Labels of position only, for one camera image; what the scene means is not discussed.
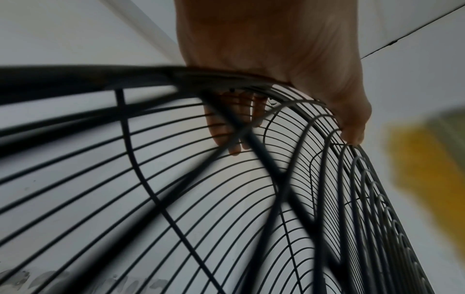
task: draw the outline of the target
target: hand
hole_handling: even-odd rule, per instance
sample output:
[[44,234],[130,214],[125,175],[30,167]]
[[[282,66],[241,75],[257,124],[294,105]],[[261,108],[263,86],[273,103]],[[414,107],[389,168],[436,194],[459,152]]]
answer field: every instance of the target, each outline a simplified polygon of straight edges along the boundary
[[[176,0],[175,4],[178,42],[187,65],[290,83],[326,103],[343,140],[363,141],[371,105],[358,52],[357,0]],[[252,102],[252,117],[263,114],[266,103],[266,98],[249,93],[224,92],[219,98],[244,122],[250,121]],[[215,142],[224,143],[232,131],[218,126],[221,120],[208,108],[205,113]],[[237,154],[241,146],[229,151]]]

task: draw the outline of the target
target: yellow object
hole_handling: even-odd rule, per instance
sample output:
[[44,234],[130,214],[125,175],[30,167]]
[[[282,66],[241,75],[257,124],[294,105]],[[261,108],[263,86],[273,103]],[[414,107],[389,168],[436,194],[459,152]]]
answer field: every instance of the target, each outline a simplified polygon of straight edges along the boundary
[[392,129],[388,153],[395,184],[434,215],[465,259],[465,174],[427,126]]

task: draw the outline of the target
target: fan cage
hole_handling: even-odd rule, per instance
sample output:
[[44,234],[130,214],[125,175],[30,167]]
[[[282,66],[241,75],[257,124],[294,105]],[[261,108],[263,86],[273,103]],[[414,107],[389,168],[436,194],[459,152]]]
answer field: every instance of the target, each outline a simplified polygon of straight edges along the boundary
[[[321,102],[183,67],[0,76],[2,293],[433,293],[367,155]],[[265,115],[243,124],[221,89],[269,97]],[[203,106],[234,129],[227,143],[213,146]],[[239,140],[251,150],[228,155]]]

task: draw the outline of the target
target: human hand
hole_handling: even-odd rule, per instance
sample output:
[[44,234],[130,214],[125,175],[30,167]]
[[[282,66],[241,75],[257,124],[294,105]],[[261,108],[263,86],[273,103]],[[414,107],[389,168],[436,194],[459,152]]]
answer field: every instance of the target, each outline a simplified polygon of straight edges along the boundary
[[[360,144],[371,105],[357,40],[357,0],[176,0],[181,53],[190,66],[236,71],[290,83],[326,103],[349,144]],[[244,122],[264,113],[266,98],[223,92]],[[232,130],[212,115],[217,144]],[[236,155],[239,144],[229,149]]]

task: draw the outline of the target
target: blurry yellow object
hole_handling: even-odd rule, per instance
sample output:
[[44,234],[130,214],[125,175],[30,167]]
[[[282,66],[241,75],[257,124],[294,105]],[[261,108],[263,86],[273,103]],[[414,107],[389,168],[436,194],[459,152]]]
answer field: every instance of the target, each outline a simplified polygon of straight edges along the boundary
[[388,152],[395,184],[433,213],[465,260],[465,111],[392,129]]

